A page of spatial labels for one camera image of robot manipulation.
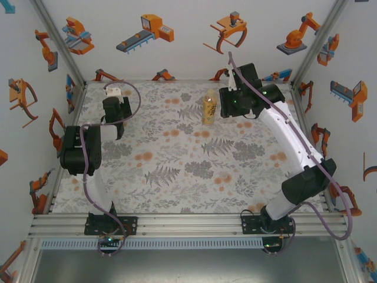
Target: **metal extrusion bar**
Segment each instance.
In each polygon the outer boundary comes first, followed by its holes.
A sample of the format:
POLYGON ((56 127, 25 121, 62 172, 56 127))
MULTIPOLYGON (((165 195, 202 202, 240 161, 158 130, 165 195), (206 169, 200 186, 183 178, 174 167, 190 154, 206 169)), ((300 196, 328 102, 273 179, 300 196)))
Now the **metal extrusion bar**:
POLYGON ((53 40, 61 56, 67 63, 67 66, 72 72, 72 76, 74 77, 74 81, 80 86, 80 88, 83 88, 85 85, 85 80, 81 74, 81 71, 77 67, 75 61, 73 60, 67 45, 65 44, 63 38, 60 36, 60 33, 54 21, 52 20, 48 10, 46 9, 46 6, 44 5, 43 1, 30 0, 30 2, 32 6, 34 7, 34 10, 37 12, 39 18, 45 25, 45 28, 47 29, 47 33, 50 39, 53 40))
POLYGON ((31 283, 33 282, 33 276, 38 269, 39 252, 41 250, 41 239, 28 239, 25 258, 22 262, 19 262, 17 270, 17 276, 14 278, 13 283, 31 283))
MULTIPOLYGON (((335 233, 347 230, 342 213, 324 212, 322 215, 335 233)), ((131 238, 211 238, 245 237, 240 215, 232 214, 135 214, 138 216, 137 234, 131 238)), ((315 213, 294 213, 297 236, 329 236, 315 213)), ((29 238, 95 238, 85 236, 86 214, 35 215, 29 238)), ((248 235, 268 237, 276 235, 248 235)))
MULTIPOLYGON (((75 105, 72 125, 76 125, 77 122, 78 122, 78 118, 79 118, 80 112, 81 112, 81 107, 82 107, 82 104, 84 103, 86 93, 87 93, 86 88, 84 88, 84 89, 81 88, 78 94, 75 94, 75 93, 73 94, 74 96, 77 96, 77 103, 75 105)), ((50 191, 49 194, 47 195, 47 201, 46 201, 45 208, 43 210, 43 214, 47 214, 49 212, 49 208, 51 206, 52 198, 54 197, 54 195, 59 190, 61 178, 63 177, 63 173, 64 173, 64 169, 61 166, 59 166, 58 171, 57 171, 57 177, 55 178, 54 187, 52 187, 52 191, 50 191)))
POLYGON ((296 77, 293 80, 295 88, 299 88, 300 83, 304 79, 304 76, 306 75, 310 66, 314 61, 316 61, 317 55, 323 47, 323 43, 327 42, 332 28, 334 27, 336 21, 338 20, 339 16, 341 15, 348 3, 350 3, 350 0, 336 0, 328 17, 319 29, 316 39, 310 47, 307 56, 305 57, 304 61, 302 62, 300 68, 297 71, 296 77))
MULTIPOLYGON (((118 248, 121 242, 112 247, 102 246, 103 251, 118 248)), ((98 239, 90 238, 49 238, 42 241, 43 250, 97 250, 98 239)), ((162 250, 162 249, 263 249, 259 238, 127 238, 122 249, 162 250)))
POLYGON ((351 238, 344 241, 336 241, 335 244, 339 252, 340 262, 342 263, 345 282, 365 282, 360 263, 353 250, 351 238))

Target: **bottle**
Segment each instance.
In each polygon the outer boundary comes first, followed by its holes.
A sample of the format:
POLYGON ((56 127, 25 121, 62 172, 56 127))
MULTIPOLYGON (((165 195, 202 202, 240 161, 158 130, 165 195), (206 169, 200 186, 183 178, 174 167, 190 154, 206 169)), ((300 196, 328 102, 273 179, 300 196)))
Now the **bottle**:
POLYGON ((217 98, 214 89, 209 89, 203 97, 203 123, 212 125, 216 111, 217 98))

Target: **white backdrop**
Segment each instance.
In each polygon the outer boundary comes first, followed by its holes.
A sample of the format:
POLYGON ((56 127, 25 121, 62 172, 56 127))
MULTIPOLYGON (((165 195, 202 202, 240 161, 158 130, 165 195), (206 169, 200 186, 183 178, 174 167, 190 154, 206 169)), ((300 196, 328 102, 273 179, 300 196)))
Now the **white backdrop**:
MULTIPOLYGON (((66 74, 69 73, 60 54, 58 69, 49 73, 47 62, 42 56, 42 45, 35 39, 35 29, 45 32, 29 1, 12 0, 15 14, 5 14, 0 7, 0 149, 8 154, 8 161, 0 167, 0 264, 19 247, 27 237, 32 221, 32 200, 29 195, 29 182, 52 167, 58 168, 56 150, 48 132, 48 122, 55 107, 63 121, 68 124, 73 113, 68 115, 65 93, 66 74), (26 128, 22 126, 29 118, 9 102, 8 79, 23 78, 34 89, 38 102, 29 110, 38 118, 26 128)), ((46 40, 51 51, 56 51, 54 43, 46 40)), ((31 94, 27 91, 27 102, 31 94)), ((56 133, 62 130, 56 126, 56 133)), ((54 171, 41 192, 47 193, 55 182, 54 171)))
MULTIPOLYGON (((304 82, 314 82, 313 106, 306 115, 308 123, 311 126, 317 122, 319 127, 326 127, 331 132, 328 158, 333 158, 338 166, 335 179, 341 186, 352 189, 363 212, 362 216, 353 219, 352 239, 377 261, 377 173, 369 174, 363 182, 363 152, 366 153, 366 167, 377 166, 377 37, 373 25, 360 21, 361 18, 373 18, 375 11, 376 1, 351 2, 330 34, 339 33, 340 36, 335 57, 327 67, 314 62, 304 82), (354 123, 348 103, 330 94, 330 82, 337 81, 353 89, 360 80, 368 87, 368 99, 364 102, 363 117, 354 123)), ((306 107, 307 95, 302 101, 306 107)))
MULTIPOLYGON (((287 68, 295 71, 309 48, 288 56, 276 46, 286 41, 290 31, 300 27, 301 17, 308 12, 313 12, 313 19, 322 24, 334 3, 329 0, 44 2, 60 30, 66 24, 65 19, 73 17, 92 34, 95 48, 84 55, 72 54, 86 80, 93 80, 99 68, 128 80, 150 80, 164 68, 176 79, 208 80, 224 68, 228 51, 233 52, 238 64, 254 62, 259 77, 287 68), (203 43, 216 46, 219 32, 210 24, 215 25, 233 11, 247 22, 247 37, 239 48, 224 42, 224 55, 221 55, 203 43), (119 43, 142 30, 140 16, 143 14, 161 17, 164 25, 174 30, 175 40, 167 42, 159 38, 129 54, 117 50, 119 43)), ((303 42, 310 46, 314 38, 314 31, 308 28, 303 42)))

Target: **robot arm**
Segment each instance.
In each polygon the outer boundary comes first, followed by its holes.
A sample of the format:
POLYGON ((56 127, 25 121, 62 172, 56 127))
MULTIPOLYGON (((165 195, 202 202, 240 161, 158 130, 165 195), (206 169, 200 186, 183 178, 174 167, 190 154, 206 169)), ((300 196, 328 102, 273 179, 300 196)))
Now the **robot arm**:
MULTIPOLYGON (((123 97, 123 103, 121 103, 118 97, 109 96, 102 103, 105 110, 104 118, 106 123, 121 121, 132 115, 128 97, 123 97)), ((101 144, 111 140, 118 140, 123 133, 123 123, 93 125, 89 126, 84 132, 85 149, 89 162, 87 183, 90 190, 88 195, 94 203, 107 212, 111 210, 113 202, 106 194, 100 171, 97 170, 100 168, 102 161, 101 144)), ((80 126, 66 127, 60 164, 63 168, 68 169, 71 175, 76 176, 84 173, 85 160, 80 141, 80 126)), ((93 206, 90 206, 90 213, 95 215, 102 214, 101 211, 93 206)))
MULTIPOLYGON (((275 105, 283 110, 288 117, 292 117, 285 102, 278 101, 275 105)), ((262 212, 262 214, 267 213, 266 222, 278 221, 298 204, 326 189, 329 181, 309 158, 303 144, 281 114, 273 108, 268 108, 262 110, 259 117, 275 134, 277 141, 284 148, 292 168, 290 175, 293 177, 282 183, 282 190, 265 206, 262 212)), ((310 148, 311 155, 322 164, 326 171, 333 175, 336 169, 335 162, 332 159, 324 161, 323 156, 310 144, 294 119, 291 119, 291 122, 310 148)))
POLYGON ((301 18, 302 24, 299 29, 299 31, 301 32, 301 38, 304 37, 307 27, 311 27, 312 29, 314 29, 315 34, 317 34, 320 28, 320 24, 318 24, 312 17, 313 13, 310 12, 301 18))
POLYGON ((294 121, 288 105, 285 103, 285 98, 276 85, 270 84, 262 87, 253 64, 241 66, 239 71, 254 88, 281 109, 297 129, 304 144, 310 148, 309 155, 297 133, 288 125, 288 121, 282 114, 245 86, 234 70, 229 72, 230 76, 234 77, 236 90, 220 89, 221 116, 223 118, 241 116, 249 114, 251 110, 256 118, 260 118, 266 123, 275 134, 277 141, 284 148, 292 168, 292 177, 282 183, 282 189, 275 199, 261 210, 260 220, 263 230, 273 232, 292 209, 326 189, 329 184, 329 180, 310 157, 313 156, 331 176, 335 172, 336 165, 332 159, 324 161, 323 156, 310 144, 294 121))

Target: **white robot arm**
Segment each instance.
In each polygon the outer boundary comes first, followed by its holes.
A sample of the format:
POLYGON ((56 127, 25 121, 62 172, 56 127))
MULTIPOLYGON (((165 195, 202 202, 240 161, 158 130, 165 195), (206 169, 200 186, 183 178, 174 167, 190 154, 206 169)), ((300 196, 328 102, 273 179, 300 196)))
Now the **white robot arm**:
MULTIPOLYGON (((108 142, 111 140, 117 140, 118 131, 115 125, 103 125, 100 127, 101 131, 101 142, 108 142)), ((110 196, 106 193, 105 184, 102 181, 101 171, 97 169, 92 176, 87 177, 87 183, 90 190, 88 194, 90 198, 101 208, 110 211, 113 201, 110 196)), ((89 213, 102 214, 100 210, 95 208, 93 205, 89 205, 89 213)))
POLYGON ((326 189, 329 179, 318 168, 318 164, 331 176, 336 165, 332 159, 324 160, 310 144, 294 121, 285 97, 276 85, 262 86, 252 63, 239 67, 237 72, 241 72, 243 79, 257 89, 263 98, 246 86, 234 70, 230 70, 229 75, 236 83, 236 90, 231 91, 228 87, 220 89, 221 116, 235 117, 252 111, 275 135, 292 168, 291 177, 282 183, 281 191, 261 209, 262 229, 273 232, 280 227, 279 221, 284 221, 297 205, 326 189))

